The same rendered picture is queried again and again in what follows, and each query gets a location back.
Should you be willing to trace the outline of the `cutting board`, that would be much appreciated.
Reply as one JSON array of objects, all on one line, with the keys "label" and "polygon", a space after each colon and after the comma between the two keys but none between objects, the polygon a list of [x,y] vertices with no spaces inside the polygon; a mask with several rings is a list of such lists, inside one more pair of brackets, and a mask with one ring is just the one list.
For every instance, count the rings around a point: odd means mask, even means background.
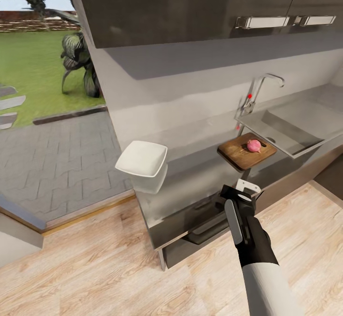
[{"label": "cutting board", "polygon": [[[250,140],[258,140],[263,145],[261,146],[260,152],[253,152],[248,148],[248,142]],[[269,156],[275,154],[277,152],[277,147],[253,133],[247,133],[219,145],[217,150],[231,161],[239,170],[246,171],[267,159]]]}]

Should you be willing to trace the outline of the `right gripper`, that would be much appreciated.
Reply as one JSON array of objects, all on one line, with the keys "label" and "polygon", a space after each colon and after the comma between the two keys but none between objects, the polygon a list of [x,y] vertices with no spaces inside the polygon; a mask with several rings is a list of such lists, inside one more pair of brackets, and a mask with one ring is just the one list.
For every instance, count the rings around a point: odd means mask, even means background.
[{"label": "right gripper", "polygon": [[227,185],[223,185],[223,188],[222,188],[222,191],[221,191],[221,197],[225,198],[225,199],[229,199],[231,194],[233,193],[240,193],[244,196],[247,196],[250,200],[251,200],[251,196],[250,194],[247,194],[247,193],[244,193],[244,192],[241,192],[241,191],[238,191],[230,186],[227,186]]}]

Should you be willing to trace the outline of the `parer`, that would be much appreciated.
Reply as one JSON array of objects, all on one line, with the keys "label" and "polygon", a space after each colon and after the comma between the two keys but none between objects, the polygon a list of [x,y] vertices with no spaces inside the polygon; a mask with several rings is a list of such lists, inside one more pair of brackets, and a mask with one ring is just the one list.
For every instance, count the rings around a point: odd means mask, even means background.
[{"label": "parer", "polygon": [[249,176],[250,171],[251,171],[251,168],[249,168],[248,170],[244,171],[244,174],[243,174],[241,179],[244,180],[244,181],[247,181],[247,178]]}]

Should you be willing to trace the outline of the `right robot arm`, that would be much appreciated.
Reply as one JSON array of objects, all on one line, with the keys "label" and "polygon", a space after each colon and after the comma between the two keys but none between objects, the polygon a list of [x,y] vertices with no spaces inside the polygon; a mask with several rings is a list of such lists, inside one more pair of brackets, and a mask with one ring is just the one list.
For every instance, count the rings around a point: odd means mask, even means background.
[{"label": "right robot arm", "polygon": [[259,186],[238,179],[234,188],[223,185],[220,195],[226,199],[225,214],[239,253],[250,316],[305,316],[244,189],[261,192]]}]

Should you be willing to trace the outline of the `vidalia onion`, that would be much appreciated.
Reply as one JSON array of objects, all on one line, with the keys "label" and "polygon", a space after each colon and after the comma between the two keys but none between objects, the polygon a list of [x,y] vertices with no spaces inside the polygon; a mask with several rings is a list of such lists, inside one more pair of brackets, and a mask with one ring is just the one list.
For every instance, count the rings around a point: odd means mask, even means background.
[{"label": "vidalia onion", "polygon": [[248,142],[248,148],[253,152],[255,151],[260,152],[261,146],[263,145],[258,140],[250,140]]}]

